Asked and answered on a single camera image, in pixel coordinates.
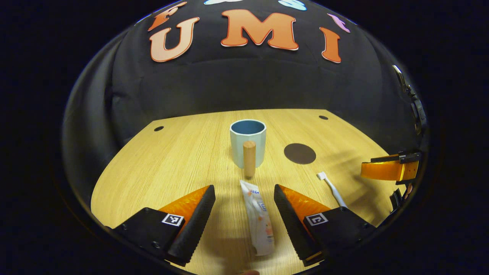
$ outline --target white toothbrush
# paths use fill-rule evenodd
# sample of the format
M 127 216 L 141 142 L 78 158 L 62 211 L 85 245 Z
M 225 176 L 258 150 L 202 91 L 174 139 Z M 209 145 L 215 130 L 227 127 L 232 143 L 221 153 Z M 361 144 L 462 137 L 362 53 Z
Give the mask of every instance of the white toothbrush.
M 333 192 L 333 196 L 336 198 L 336 201 L 338 201 L 338 204 L 340 206 L 348 208 L 346 206 L 345 202 L 343 201 L 343 199 L 341 198 L 341 195 L 338 193 L 338 190 L 336 189 L 336 187 L 331 183 L 330 179 L 328 179 L 328 176 L 326 176 L 326 173 L 321 172 L 321 173 L 317 174 L 317 177 L 318 177 L 318 179 L 324 180 L 328 183 L 328 185 L 331 188 L 331 191 Z

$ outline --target light blue cup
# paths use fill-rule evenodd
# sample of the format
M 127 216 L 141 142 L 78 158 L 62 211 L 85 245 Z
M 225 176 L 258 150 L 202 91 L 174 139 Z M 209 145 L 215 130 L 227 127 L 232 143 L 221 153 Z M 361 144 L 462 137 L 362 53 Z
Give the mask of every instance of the light blue cup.
M 233 162 L 241 169 L 245 167 L 243 161 L 243 143 L 251 140 L 256 143 L 255 166 L 260 166 L 265 156 L 265 140 L 267 138 L 267 127 L 265 124 L 254 119 L 238 120 L 231 124 L 229 132 L 231 134 Z

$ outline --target wooden peg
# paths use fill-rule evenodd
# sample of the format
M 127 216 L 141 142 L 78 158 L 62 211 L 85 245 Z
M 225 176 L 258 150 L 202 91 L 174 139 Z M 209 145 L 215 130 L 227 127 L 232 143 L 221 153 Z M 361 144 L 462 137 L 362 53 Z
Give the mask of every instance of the wooden peg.
M 256 143 L 248 140 L 243 142 L 244 175 L 251 178 L 255 175 Z

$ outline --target white toothpaste tube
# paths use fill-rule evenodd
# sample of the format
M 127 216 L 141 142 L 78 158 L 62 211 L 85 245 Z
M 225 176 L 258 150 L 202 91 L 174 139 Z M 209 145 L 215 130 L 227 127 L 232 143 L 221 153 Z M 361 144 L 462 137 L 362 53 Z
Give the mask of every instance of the white toothpaste tube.
M 258 186 L 245 181 L 240 182 L 248 213 L 251 243 L 256 248 L 257 256 L 268 255 L 273 252 L 275 240 L 267 208 L 263 203 Z

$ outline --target wooden table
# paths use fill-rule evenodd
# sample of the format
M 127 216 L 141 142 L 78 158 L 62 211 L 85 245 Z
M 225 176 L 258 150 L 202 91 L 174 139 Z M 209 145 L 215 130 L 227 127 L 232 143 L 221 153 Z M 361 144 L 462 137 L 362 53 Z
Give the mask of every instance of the wooden table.
M 328 120 L 319 118 L 324 115 Z M 255 256 L 239 180 L 244 172 L 232 161 L 229 126 L 239 119 L 267 126 L 263 164 L 248 182 L 260 188 L 275 236 L 275 252 Z M 284 155 L 290 143 L 316 152 L 310 164 Z M 330 188 L 316 174 L 325 171 L 346 205 L 378 226 L 392 210 L 389 196 L 404 186 L 360 177 L 360 164 L 387 153 L 348 122 L 326 110 L 273 109 L 173 117 L 151 122 L 112 159 L 100 176 L 91 210 L 114 228 L 143 207 L 162 206 L 209 184 L 216 202 L 192 260 L 183 269 L 197 274 L 236 274 L 255 269 L 262 275 L 305 270 L 273 200 L 279 183 L 335 208 Z

